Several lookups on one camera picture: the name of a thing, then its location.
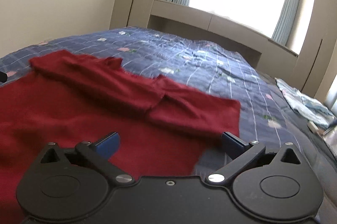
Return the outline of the dark red knit garment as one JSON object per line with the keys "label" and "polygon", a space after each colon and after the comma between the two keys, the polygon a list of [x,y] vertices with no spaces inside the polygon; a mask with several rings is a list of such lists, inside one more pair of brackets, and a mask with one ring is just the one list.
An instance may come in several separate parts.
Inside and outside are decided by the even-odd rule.
{"label": "dark red knit garment", "polygon": [[119,58],[61,50],[30,66],[1,87],[2,223],[23,219],[15,190],[48,142],[71,147],[116,131],[115,166],[134,177],[186,176],[225,131],[239,135],[238,101],[131,74]]}

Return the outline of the blue plaid floral quilt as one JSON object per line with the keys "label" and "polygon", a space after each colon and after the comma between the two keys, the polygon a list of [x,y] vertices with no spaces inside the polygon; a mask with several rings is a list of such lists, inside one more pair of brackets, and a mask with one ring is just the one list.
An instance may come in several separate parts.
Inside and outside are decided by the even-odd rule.
{"label": "blue plaid floral quilt", "polygon": [[[9,72],[8,82],[1,84],[1,91],[31,71],[29,60],[59,50],[74,54],[88,54],[97,58],[122,58],[122,67],[143,77],[166,76],[179,84],[186,84],[202,92],[221,98],[232,98],[241,103],[239,123],[240,138],[258,140],[266,150],[277,151],[281,144],[293,142],[304,154],[310,141],[304,129],[298,129],[291,120],[294,113],[282,97],[277,86],[268,85],[244,58],[236,52],[223,49],[210,41],[191,41],[172,34],[128,27],[94,34],[75,35],[25,47],[1,58],[1,71]],[[85,130],[78,136],[61,129],[60,135],[52,136],[47,129],[23,127],[15,132],[14,125],[1,117],[1,185],[18,183],[29,164],[47,141],[55,140],[62,145],[74,145],[86,134],[96,139],[107,132]],[[205,177],[231,159],[215,146],[209,147],[194,165],[192,175]]]}

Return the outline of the white small box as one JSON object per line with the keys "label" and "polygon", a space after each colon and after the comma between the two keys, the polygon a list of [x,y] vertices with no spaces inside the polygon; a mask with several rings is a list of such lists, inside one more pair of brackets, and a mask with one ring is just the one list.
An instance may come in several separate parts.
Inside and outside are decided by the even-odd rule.
{"label": "white small box", "polygon": [[317,127],[317,125],[315,123],[313,123],[313,121],[308,121],[307,126],[312,133],[314,133],[314,134],[319,133],[319,128]]}

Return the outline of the light blue patterned cloth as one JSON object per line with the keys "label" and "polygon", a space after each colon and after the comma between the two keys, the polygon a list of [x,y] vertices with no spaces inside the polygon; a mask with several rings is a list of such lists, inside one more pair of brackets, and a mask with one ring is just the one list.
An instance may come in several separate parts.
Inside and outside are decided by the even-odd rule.
{"label": "light blue patterned cloth", "polygon": [[301,93],[280,78],[275,78],[275,80],[277,87],[294,112],[323,129],[328,129],[336,121],[336,116],[324,104]]}

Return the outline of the right beige wardrobe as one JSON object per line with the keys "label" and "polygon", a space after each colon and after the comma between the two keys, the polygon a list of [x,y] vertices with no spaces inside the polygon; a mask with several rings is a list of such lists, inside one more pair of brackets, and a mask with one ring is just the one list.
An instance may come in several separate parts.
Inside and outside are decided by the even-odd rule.
{"label": "right beige wardrobe", "polygon": [[293,72],[295,86],[314,97],[336,43],[336,0],[314,0],[304,44]]}

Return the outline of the beige headboard cabinet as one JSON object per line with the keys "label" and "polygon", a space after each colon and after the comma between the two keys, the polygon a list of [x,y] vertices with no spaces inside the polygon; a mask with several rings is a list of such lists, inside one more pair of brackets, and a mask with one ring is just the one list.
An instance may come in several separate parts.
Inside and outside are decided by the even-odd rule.
{"label": "beige headboard cabinet", "polygon": [[227,50],[241,53],[251,66],[267,73],[291,71],[298,59],[294,52],[246,26],[168,1],[154,1],[147,27],[217,42]]}

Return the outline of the right grey-blue curtain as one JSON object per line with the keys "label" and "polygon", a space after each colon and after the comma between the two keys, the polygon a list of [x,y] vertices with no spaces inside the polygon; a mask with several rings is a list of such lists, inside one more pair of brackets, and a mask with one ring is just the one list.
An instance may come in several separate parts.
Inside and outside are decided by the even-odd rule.
{"label": "right grey-blue curtain", "polygon": [[292,27],[294,25],[296,12],[300,0],[285,0],[282,11],[272,35],[272,40],[279,45],[286,46]]}

